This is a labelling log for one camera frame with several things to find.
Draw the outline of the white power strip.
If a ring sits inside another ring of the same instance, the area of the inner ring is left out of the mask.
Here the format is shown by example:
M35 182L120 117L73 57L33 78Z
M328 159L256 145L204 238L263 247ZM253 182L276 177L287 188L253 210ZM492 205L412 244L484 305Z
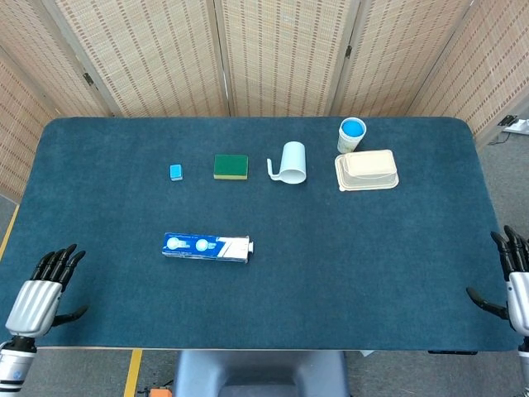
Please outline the white power strip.
M529 136L529 119L518 119L511 126L504 127L503 132Z

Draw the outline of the woven bamboo screen panel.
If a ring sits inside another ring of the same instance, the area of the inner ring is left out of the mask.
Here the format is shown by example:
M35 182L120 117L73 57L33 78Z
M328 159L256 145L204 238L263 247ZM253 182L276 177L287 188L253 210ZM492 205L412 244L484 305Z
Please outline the woven bamboo screen panel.
M0 46L60 116L112 115L42 0L0 0Z
M42 0L113 116L229 115L215 0Z
M473 0L359 0L330 113L403 116Z
M476 146L529 100L529 0L473 0L409 109L455 117Z
M19 203L45 125L57 117L42 89L0 46L0 194Z
M213 0L234 117L326 116L360 0Z

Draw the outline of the white plastic mug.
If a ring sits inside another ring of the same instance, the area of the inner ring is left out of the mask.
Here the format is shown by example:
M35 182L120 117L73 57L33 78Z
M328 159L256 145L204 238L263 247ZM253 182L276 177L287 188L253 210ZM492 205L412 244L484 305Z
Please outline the white plastic mug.
M268 175L273 181L301 184L307 178L305 146L299 141L289 141L284 144L277 174L273 173L272 160L268 159L266 162Z

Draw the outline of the black and silver right hand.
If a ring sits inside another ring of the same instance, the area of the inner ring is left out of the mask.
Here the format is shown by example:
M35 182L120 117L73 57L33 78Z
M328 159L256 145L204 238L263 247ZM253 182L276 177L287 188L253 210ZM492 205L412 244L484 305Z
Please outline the black and silver right hand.
M506 306L483 299L471 287L466 288L466 293L483 311L508 320L514 331L529 337L529 239L508 225L503 230L508 239L497 232L491 232L490 235L497 246L507 289Z

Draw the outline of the blue and white toothpaste box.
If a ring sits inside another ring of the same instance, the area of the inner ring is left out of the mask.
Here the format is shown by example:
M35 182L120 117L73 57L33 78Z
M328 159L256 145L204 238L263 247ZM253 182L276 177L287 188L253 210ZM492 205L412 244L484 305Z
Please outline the blue and white toothpaste box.
M249 255L254 252L254 242L249 236L219 237L167 232L161 252L167 257L247 263Z

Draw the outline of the dark blue table cloth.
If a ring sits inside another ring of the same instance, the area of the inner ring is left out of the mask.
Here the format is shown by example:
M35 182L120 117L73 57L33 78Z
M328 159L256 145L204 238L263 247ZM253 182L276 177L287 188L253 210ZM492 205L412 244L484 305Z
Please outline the dark blue table cloth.
M510 351L521 338L466 294L501 304L497 228L474 140L452 117L369 118L393 189L342 192L337 117L61 118L44 129L0 261L0 342L46 253L86 252L52 347ZM284 144L301 184L273 181ZM247 155L246 180L214 156ZM171 181L169 166L183 179ZM167 232L249 236L247 263L167 257Z

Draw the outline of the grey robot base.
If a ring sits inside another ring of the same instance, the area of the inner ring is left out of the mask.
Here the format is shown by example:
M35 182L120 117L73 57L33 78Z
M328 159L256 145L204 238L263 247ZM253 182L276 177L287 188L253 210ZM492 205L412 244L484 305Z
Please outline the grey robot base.
M184 350L173 397L350 397L345 353Z

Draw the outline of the printed white paper cup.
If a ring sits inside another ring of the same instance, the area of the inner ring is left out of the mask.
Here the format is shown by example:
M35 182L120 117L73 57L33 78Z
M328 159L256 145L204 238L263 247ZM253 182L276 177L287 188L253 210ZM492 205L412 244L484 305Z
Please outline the printed white paper cup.
M345 139L339 132L337 149L342 154L352 152L360 144L362 139L361 140L348 140L348 139Z

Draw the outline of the plain white paper cup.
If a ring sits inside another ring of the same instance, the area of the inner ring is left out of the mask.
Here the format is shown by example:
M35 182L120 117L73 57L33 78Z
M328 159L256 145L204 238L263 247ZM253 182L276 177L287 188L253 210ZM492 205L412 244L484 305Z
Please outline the plain white paper cup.
M361 140L367 131L363 120L357 117L345 118L340 125L340 134L348 140Z

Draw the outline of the beige lidded food container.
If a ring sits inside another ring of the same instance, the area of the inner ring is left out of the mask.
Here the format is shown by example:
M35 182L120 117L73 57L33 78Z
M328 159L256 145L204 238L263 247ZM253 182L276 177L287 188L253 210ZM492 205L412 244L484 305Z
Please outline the beige lidded food container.
M335 168L342 192L393 189L399 183L391 150L345 153L335 158Z

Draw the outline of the green and yellow sponge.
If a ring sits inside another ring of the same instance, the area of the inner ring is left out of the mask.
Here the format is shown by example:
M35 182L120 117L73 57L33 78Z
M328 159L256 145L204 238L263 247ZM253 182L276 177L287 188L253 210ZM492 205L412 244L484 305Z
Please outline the green and yellow sponge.
M217 154L214 156L214 179L246 180L249 158L247 155Z

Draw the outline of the black and silver left hand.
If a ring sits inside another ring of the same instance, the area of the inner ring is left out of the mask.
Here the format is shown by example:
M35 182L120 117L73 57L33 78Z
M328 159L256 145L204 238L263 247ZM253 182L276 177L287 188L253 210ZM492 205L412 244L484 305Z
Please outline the black and silver left hand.
M7 318L6 329L11 335L43 337L51 328L74 322L88 311L88 306L84 305L72 313L57 313L62 294L86 254L76 248L72 244L41 257L30 279L19 290Z

